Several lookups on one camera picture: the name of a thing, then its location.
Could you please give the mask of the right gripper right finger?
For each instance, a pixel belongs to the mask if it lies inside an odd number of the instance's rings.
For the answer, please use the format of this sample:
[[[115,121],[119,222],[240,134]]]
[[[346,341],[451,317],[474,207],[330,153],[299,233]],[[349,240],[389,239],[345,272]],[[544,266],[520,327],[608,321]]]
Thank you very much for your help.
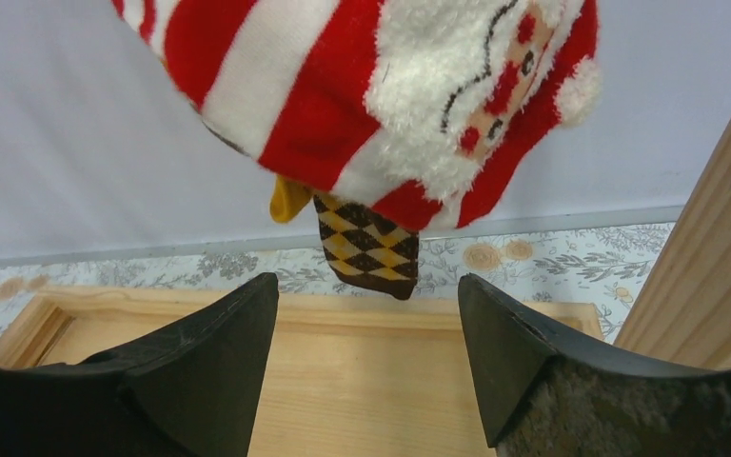
[[[731,368],[643,356],[468,274],[458,306],[487,444],[499,456],[731,456]]]

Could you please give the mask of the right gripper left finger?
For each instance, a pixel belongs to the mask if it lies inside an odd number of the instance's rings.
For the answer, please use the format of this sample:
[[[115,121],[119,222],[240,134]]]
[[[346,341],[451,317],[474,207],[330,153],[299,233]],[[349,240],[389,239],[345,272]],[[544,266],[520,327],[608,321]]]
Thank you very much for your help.
[[[245,456],[279,291],[263,273],[75,364],[0,368],[0,456]]]

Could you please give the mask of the red white striped sock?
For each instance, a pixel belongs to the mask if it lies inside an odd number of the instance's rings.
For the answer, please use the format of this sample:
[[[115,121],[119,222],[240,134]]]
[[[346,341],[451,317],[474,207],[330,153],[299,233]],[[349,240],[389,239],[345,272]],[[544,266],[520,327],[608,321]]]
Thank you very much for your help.
[[[206,128],[412,231],[493,210],[602,86],[594,1],[117,1]]]

